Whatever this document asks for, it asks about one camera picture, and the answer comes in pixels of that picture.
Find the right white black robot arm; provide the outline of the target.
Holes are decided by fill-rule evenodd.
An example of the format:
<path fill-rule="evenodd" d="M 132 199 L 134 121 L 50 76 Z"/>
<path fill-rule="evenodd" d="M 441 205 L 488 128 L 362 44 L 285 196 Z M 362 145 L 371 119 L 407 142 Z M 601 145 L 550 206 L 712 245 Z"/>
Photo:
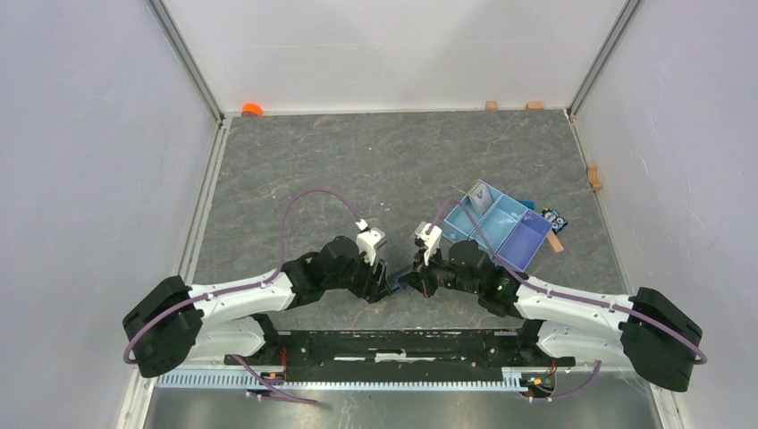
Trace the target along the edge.
<path fill-rule="evenodd" d="M 515 270 L 474 240 L 441 250 L 420 245 L 400 282 L 432 297 L 439 289 L 475 295 L 489 313 L 522 321 L 516 351 L 525 366 L 594 362 L 628 366 L 658 387 L 684 392 L 707 363 L 702 329 L 657 290 L 608 294 L 575 290 Z"/>

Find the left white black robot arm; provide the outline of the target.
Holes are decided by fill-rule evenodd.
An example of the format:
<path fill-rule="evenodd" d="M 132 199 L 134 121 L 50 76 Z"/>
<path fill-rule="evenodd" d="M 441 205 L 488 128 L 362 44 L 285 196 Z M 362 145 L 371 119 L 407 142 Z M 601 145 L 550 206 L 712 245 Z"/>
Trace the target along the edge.
<path fill-rule="evenodd" d="M 355 239 L 338 236 L 257 277 L 216 284 L 167 277 L 123 318 L 129 340 L 123 358 L 145 378 L 227 355 L 270 364 L 281 341 L 269 313 L 316 303 L 329 290 L 347 290 L 368 303 L 391 294 L 387 264 L 379 257 L 384 243 L 382 232 L 368 230 Z"/>

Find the blue purple three-bin tray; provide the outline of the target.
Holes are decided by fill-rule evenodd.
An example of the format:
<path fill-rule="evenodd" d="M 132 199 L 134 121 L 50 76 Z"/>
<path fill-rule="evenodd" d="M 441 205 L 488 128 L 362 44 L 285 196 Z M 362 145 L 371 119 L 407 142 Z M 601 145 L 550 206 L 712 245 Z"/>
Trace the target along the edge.
<path fill-rule="evenodd" d="M 452 243 L 475 240 L 495 264 L 506 262 L 512 269 L 524 272 L 543 245 L 552 224 L 518 200 L 486 184 L 493 204 L 485 215 L 475 213 L 466 194 L 461 204 L 454 206 L 444 218 L 442 236 Z"/>

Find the grey credit card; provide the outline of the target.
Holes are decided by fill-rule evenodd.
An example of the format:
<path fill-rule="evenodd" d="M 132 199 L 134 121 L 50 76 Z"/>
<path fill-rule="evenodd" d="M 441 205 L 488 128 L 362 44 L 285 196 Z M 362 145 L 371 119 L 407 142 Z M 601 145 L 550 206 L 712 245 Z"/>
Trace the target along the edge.
<path fill-rule="evenodd" d="M 467 192 L 471 206 L 478 216 L 484 216 L 493 204 L 493 197 L 486 183 L 477 181 Z"/>

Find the blue card holder wallet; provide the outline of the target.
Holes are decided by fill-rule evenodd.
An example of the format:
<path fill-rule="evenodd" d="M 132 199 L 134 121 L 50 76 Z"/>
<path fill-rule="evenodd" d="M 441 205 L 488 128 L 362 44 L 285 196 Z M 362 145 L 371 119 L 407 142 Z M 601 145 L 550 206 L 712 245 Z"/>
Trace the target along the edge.
<path fill-rule="evenodd" d="M 400 270 L 388 276 L 387 281 L 390 286 L 391 292 L 405 290 L 408 287 L 408 285 L 402 280 L 402 278 L 407 273 L 408 273 L 408 270 Z"/>

